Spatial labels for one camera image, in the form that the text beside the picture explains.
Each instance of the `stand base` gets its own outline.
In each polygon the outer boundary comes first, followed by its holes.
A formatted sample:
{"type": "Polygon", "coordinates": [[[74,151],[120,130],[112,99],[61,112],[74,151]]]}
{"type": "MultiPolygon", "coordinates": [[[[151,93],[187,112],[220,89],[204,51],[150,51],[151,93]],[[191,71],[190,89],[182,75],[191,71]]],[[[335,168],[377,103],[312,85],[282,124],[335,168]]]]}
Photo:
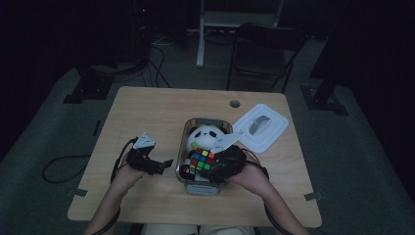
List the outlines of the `stand base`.
{"type": "Polygon", "coordinates": [[[95,76],[99,81],[98,84],[93,87],[85,85],[85,81],[81,78],[72,94],[65,98],[64,104],[81,104],[83,100],[106,100],[114,77],[97,73],[95,76]]]}
{"type": "Polygon", "coordinates": [[[310,110],[334,111],[338,116],[348,116],[344,105],[341,105],[334,94],[325,103],[316,102],[314,95],[318,89],[316,86],[301,86],[302,96],[310,110]]]}

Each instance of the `chair backrest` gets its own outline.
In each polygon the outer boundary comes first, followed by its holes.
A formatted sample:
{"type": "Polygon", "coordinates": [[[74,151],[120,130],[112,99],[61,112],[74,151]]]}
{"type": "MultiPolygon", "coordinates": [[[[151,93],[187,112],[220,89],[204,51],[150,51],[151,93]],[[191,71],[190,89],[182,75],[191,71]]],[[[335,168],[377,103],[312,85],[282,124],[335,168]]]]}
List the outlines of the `chair backrest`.
{"type": "Polygon", "coordinates": [[[258,23],[243,23],[236,29],[235,40],[245,38],[266,48],[288,50],[297,53],[306,42],[301,30],[288,27],[267,26],[258,23]]]}

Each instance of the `table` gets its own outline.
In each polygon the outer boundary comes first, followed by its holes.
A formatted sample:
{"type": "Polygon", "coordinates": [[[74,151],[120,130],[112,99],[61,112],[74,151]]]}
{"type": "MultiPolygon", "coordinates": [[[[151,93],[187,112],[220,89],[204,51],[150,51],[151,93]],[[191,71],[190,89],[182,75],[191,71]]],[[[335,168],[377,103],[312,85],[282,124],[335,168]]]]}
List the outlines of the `table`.
{"type": "Polygon", "coordinates": [[[187,194],[175,176],[175,164],[185,122],[190,118],[220,118],[235,123],[256,104],[266,104],[290,124],[264,153],[260,162],[270,174],[293,213],[306,227],[317,227],[321,217],[286,97],[277,93],[122,87],[119,89],[78,189],[68,217],[90,220],[110,186],[115,159],[125,143],[146,131],[156,141],[150,158],[174,159],[163,175],[146,175],[130,189],[118,221],[200,225],[271,226],[262,200],[239,185],[225,185],[217,196],[187,194]],[[232,108],[231,101],[239,101],[232,108]]]}
{"type": "Polygon", "coordinates": [[[199,47],[196,66],[205,63],[205,26],[238,27],[243,23],[258,23],[277,26],[284,0],[281,0],[275,14],[205,11],[205,0],[201,0],[199,47]]]}

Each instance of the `person's left arm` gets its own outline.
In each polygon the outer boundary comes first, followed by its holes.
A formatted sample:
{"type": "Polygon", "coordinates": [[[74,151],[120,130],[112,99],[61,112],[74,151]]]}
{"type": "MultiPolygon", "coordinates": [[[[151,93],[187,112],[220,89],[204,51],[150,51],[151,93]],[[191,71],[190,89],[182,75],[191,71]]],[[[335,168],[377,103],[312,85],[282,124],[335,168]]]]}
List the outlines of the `person's left arm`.
{"type": "MultiPolygon", "coordinates": [[[[114,218],[128,190],[146,174],[125,164],[125,156],[122,164],[124,166],[117,171],[110,188],[84,231],[84,235],[94,234],[104,228],[114,218]]],[[[113,234],[114,229],[113,226],[104,234],[113,234]]]]}

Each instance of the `rubik's cube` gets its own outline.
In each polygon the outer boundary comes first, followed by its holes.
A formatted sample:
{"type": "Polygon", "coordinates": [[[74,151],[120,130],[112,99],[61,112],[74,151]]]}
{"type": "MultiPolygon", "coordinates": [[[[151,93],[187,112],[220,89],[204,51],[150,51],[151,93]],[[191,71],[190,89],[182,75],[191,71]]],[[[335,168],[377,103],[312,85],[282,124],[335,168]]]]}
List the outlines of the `rubik's cube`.
{"type": "Polygon", "coordinates": [[[203,149],[196,149],[190,160],[190,173],[201,176],[200,172],[209,170],[214,163],[214,154],[203,149]]]}

